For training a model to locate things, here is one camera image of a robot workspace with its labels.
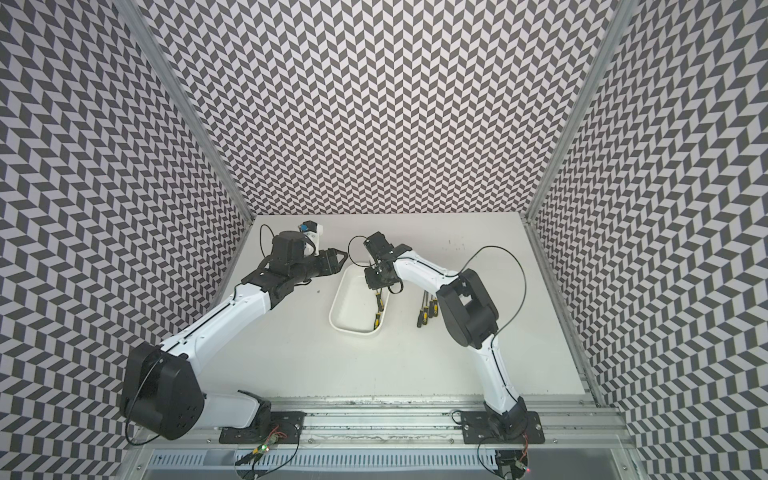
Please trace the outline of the white plastic storage tray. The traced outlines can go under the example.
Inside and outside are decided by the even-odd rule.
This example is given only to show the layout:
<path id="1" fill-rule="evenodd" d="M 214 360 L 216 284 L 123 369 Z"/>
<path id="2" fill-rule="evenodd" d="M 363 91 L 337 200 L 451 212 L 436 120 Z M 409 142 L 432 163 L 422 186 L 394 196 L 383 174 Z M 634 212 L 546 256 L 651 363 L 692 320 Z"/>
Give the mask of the white plastic storage tray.
<path id="1" fill-rule="evenodd" d="M 389 300 L 389 291 L 382 290 L 385 309 L 380 327 L 374 331 L 376 313 L 375 290 L 371 290 L 365 280 L 364 269 L 355 265 L 346 267 L 341 274 L 341 281 L 331 304 L 328 320 L 331 327 L 343 334 L 358 337 L 377 335 L 383 327 Z"/>

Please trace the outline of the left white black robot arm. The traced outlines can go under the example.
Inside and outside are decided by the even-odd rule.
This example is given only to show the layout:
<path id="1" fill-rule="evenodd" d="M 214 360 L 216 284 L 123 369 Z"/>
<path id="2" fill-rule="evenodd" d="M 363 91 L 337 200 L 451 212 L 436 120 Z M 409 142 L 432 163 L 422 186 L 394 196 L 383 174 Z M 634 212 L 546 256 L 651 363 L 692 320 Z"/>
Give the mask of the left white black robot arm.
<path id="1" fill-rule="evenodd" d="M 272 250 L 232 294 L 200 319 L 157 345 L 131 349 L 119 410 L 167 440 L 195 428 L 249 428 L 267 403 L 252 393 L 206 393 L 198 377 L 247 326 L 263 318 L 298 286 L 339 273 L 347 252 L 319 246 L 317 228 L 283 231 Z"/>

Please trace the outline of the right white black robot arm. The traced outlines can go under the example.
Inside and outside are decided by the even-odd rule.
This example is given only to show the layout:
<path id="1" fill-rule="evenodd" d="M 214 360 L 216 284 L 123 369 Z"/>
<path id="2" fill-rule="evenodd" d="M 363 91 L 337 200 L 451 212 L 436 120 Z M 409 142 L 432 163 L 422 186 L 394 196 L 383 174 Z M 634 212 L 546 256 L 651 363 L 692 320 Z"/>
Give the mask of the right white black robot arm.
<path id="1" fill-rule="evenodd" d="M 472 355 L 493 436 L 521 437 L 528 426 L 527 406 L 503 361 L 497 341 L 499 311 L 478 273 L 440 267 L 405 244 L 391 244 L 380 232 L 368 236 L 363 245 L 371 258 L 364 269 L 370 289 L 410 282 L 437 298 L 450 337 Z"/>

